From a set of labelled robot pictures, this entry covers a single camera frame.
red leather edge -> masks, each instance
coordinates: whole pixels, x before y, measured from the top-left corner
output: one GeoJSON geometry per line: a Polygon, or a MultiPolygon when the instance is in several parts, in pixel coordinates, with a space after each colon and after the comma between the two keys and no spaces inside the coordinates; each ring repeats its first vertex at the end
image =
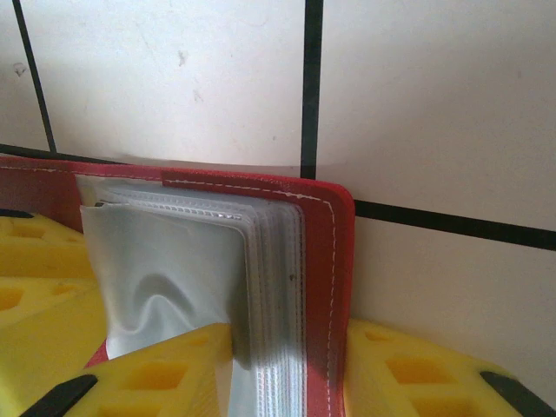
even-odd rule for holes
{"type": "Polygon", "coordinates": [[[94,367],[96,364],[103,363],[107,360],[108,360],[108,353],[106,351],[106,340],[105,340],[103,344],[95,352],[95,354],[93,354],[90,357],[89,361],[87,362],[87,365],[85,365],[85,368],[94,367]]]}
{"type": "Polygon", "coordinates": [[[169,187],[299,205],[306,226],[308,416],[344,415],[342,382],[353,269],[354,201],[343,187],[272,175],[0,158],[0,206],[37,212],[81,230],[74,174],[162,181],[169,187]]]}

white tile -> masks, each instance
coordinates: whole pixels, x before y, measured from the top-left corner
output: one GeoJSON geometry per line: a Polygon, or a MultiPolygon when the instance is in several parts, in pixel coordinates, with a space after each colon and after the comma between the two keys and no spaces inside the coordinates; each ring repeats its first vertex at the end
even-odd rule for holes
{"type": "Polygon", "coordinates": [[[358,218],[352,316],[516,374],[556,407],[556,253],[358,218]]]}
{"type": "Polygon", "coordinates": [[[23,0],[61,152],[298,166],[302,0],[23,0]]]}
{"type": "Polygon", "coordinates": [[[556,229],[556,2],[327,0],[317,176],[556,229]]]}
{"type": "Polygon", "coordinates": [[[0,143],[48,149],[35,87],[11,2],[0,2],[0,143]]]}

yellow plastic piece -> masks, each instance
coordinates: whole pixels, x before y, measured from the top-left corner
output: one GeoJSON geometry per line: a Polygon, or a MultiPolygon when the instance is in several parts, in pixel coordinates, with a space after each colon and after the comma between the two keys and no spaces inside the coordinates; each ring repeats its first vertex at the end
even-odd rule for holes
{"type": "Polygon", "coordinates": [[[71,378],[106,338],[98,289],[65,296],[65,302],[0,328],[0,416],[20,415],[71,378]]]}
{"type": "Polygon", "coordinates": [[[98,382],[66,417],[225,417],[231,333],[212,324],[85,369],[98,382]]]}
{"type": "Polygon", "coordinates": [[[96,288],[83,279],[0,276],[0,329],[96,288]]]}
{"type": "Polygon", "coordinates": [[[106,338],[83,236],[45,217],[0,217],[0,417],[83,369],[106,338]]]}
{"type": "Polygon", "coordinates": [[[480,377],[496,365],[367,321],[347,337],[347,417],[520,417],[480,377]]]}
{"type": "Polygon", "coordinates": [[[94,279],[83,235],[41,215],[0,217],[0,276],[94,279]]]}

stitched edge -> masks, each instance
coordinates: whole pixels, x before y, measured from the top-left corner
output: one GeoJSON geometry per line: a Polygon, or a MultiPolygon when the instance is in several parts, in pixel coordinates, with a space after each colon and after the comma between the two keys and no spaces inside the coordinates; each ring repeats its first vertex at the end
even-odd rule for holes
{"type": "Polygon", "coordinates": [[[332,358],[330,357],[330,343],[332,337],[332,315],[334,313],[334,284],[335,284],[335,270],[336,270],[336,218],[334,214],[334,209],[332,208],[332,204],[326,200],[322,200],[321,198],[314,197],[312,195],[304,195],[304,194],[296,194],[296,193],[289,193],[287,191],[279,191],[275,189],[259,189],[257,187],[243,187],[241,185],[230,185],[230,184],[221,184],[217,182],[198,182],[198,181],[188,181],[188,180],[166,180],[166,182],[180,182],[185,184],[197,184],[197,185],[213,185],[216,187],[224,187],[228,189],[252,189],[254,191],[263,191],[267,193],[274,193],[285,195],[288,197],[296,197],[298,199],[307,198],[309,200],[315,200],[318,202],[323,202],[328,206],[330,210],[330,214],[332,215],[332,287],[330,289],[330,314],[329,314],[329,321],[328,321],[328,342],[327,342],[327,407],[328,407],[328,417],[332,417],[332,409],[330,405],[330,365],[332,362],[332,358]]]}
{"type": "MultiPolygon", "coordinates": [[[[67,174],[74,174],[74,175],[88,175],[88,176],[98,176],[101,178],[131,178],[136,180],[151,180],[151,181],[161,181],[161,177],[148,177],[148,176],[135,176],[135,175],[95,175],[86,172],[76,172],[76,171],[62,171],[60,169],[47,169],[47,168],[21,168],[21,167],[5,167],[0,166],[0,169],[20,169],[20,170],[29,170],[29,171],[46,171],[46,172],[62,172],[67,174]]],[[[287,191],[279,191],[275,189],[260,189],[257,187],[243,187],[241,185],[230,185],[230,184],[221,184],[216,182],[197,182],[197,181],[188,181],[188,180],[167,180],[167,182],[181,182],[186,184],[198,184],[198,185],[213,185],[216,187],[224,187],[229,189],[252,189],[254,191],[263,191],[267,193],[274,193],[285,195],[287,197],[296,197],[298,199],[307,198],[309,200],[314,200],[318,202],[323,202],[328,206],[330,210],[330,214],[332,216],[332,287],[330,289],[330,314],[329,314],[329,321],[328,321],[328,342],[327,342],[327,407],[328,407],[328,417],[332,417],[332,409],[330,405],[330,365],[332,358],[330,357],[330,343],[332,337],[332,315],[334,313],[334,284],[335,284],[335,270],[336,270],[336,219],[334,214],[334,209],[332,208],[332,204],[326,200],[322,200],[321,198],[314,197],[312,195],[304,195],[304,194],[296,194],[296,193],[289,193],[287,191]]]]}
{"type": "Polygon", "coordinates": [[[99,175],[91,174],[89,172],[78,172],[78,171],[63,171],[61,169],[50,169],[50,168],[23,168],[23,167],[5,167],[0,166],[0,169],[20,169],[23,171],[44,171],[44,172],[61,172],[63,174],[74,174],[74,175],[86,175],[86,176],[97,176],[99,178],[129,178],[132,180],[148,180],[148,181],[161,181],[160,176],[137,176],[137,175],[99,175]]]}

